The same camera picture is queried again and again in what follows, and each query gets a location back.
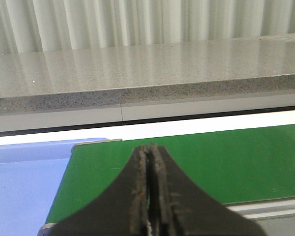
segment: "granite countertop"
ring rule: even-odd
[[[0,55],[0,114],[295,89],[295,34]]]

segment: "blue tray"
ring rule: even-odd
[[[0,146],[0,236],[35,236],[45,223],[62,175],[79,142]]]

